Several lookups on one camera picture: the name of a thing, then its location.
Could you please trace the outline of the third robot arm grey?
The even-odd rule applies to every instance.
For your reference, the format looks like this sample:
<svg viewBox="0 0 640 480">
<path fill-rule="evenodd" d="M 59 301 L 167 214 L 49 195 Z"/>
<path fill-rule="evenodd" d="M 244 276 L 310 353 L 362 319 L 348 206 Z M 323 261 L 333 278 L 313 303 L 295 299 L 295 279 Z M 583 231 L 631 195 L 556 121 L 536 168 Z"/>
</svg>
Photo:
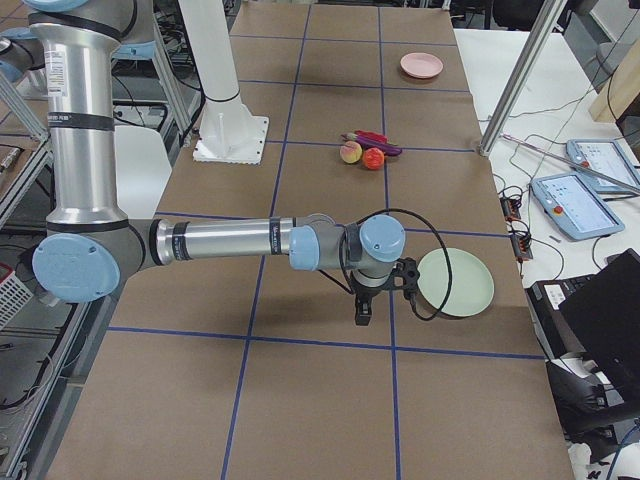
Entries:
<svg viewBox="0 0 640 480">
<path fill-rule="evenodd" d="M 15 27 L 1 32 L 1 73 L 11 83 L 28 71 L 45 66 L 44 49 L 29 27 Z"/>
</svg>

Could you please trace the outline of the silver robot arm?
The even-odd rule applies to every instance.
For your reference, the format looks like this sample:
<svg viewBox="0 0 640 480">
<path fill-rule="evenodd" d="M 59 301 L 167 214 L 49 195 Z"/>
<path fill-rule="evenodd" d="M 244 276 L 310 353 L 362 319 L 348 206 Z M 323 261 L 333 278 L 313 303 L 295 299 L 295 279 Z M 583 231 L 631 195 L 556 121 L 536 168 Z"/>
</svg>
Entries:
<svg viewBox="0 0 640 480">
<path fill-rule="evenodd" d="M 344 272 L 355 321 L 367 325 L 381 291 L 415 292 L 405 231 L 375 213 L 339 226 L 330 217 L 205 223 L 132 220 L 117 201 L 112 59 L 155 42 L 149 1 L 33 1 L 29 26 L 44 48 L 56 206 L 32 268 L 69 303 L 110 295 L 135 273 L 200 258 L 285 255 L 296 270 Z"/>
</svg>

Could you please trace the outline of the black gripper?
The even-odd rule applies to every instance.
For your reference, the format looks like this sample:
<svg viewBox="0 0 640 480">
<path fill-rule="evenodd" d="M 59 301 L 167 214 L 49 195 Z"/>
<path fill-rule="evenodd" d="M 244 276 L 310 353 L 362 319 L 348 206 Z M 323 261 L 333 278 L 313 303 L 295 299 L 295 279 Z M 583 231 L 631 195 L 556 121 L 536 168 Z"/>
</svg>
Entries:
<svg viewBox="0 0 640 480">
<path fill-rule="evenodd" d="M 368 326 L 372 318 L 372 298 L 382 291 L 392 289 L 395 280 L 391 275 L 380 278 L 368 277 L 360 270 L 352 270 L 349 279 L 355 294 L 355 325 Z"/>
</svg>

